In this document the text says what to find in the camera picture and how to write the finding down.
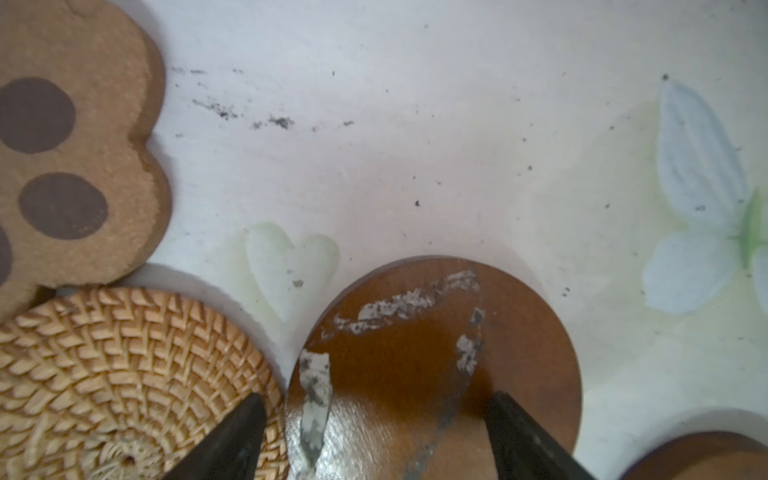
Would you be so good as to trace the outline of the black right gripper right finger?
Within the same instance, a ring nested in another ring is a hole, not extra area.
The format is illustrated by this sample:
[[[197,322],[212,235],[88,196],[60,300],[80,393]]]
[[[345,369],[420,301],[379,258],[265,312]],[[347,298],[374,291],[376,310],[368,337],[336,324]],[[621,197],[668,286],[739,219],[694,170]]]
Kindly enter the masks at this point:
[[[595,480],[508,393],[492,394],[485,425],[500,480]]]

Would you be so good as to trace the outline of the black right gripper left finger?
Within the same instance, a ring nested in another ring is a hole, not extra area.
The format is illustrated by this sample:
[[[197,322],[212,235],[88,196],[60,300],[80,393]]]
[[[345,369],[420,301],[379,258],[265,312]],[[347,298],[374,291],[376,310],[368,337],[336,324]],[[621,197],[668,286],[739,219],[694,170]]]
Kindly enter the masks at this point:
[[[249,394],[163,479],[254,479],[266,422],[263,397]]]

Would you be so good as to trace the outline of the scratched brown wooden round coaster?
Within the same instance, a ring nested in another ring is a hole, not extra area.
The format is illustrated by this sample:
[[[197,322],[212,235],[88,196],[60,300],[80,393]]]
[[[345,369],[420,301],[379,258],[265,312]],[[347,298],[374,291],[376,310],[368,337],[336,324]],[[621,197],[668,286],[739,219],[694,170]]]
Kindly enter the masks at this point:
[[[285,406],[292,475],[493,479],[484,414],[497,391],[574,450],[578,360],[535,290],[460,258],[386,265],[331,303],[299,353]]]

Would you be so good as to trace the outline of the woven rattan round coaster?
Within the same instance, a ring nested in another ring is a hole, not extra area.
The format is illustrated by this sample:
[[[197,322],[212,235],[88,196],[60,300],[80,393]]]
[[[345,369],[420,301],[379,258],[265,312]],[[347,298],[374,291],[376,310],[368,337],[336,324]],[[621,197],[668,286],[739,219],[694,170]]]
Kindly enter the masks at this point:
[[[267,415],[255,475],[284,479],[282,392],[235,323],[143,288],[54,298],[1,326],[1,475],[159,479],[251,393]]]

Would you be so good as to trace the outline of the plain brown wooden round coaster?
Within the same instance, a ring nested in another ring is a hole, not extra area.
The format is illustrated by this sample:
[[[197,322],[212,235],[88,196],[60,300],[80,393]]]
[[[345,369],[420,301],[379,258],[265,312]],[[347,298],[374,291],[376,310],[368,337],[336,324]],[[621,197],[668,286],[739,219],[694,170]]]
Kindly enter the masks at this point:
[[[655,448],[621,478],[763,480],[767,478],[767,446],[733,432],[692,433]]]

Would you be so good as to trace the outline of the cork paw print coaster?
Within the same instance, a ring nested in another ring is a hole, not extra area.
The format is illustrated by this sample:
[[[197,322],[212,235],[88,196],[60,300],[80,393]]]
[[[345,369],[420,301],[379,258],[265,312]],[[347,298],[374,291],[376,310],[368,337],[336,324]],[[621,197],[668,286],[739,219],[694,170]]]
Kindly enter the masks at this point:
[[[2,3],[3,319],[157,248],[171,191],[147,143],[164,94],[156,43],[114,3]]]

